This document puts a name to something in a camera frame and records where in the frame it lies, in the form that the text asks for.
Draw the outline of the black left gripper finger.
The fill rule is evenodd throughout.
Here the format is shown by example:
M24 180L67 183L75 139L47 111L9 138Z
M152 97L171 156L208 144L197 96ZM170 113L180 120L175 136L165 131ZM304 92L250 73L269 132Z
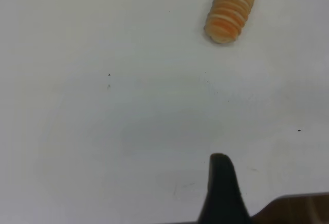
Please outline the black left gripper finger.
M251 223L230 158L210 156L208 190L197 223Z

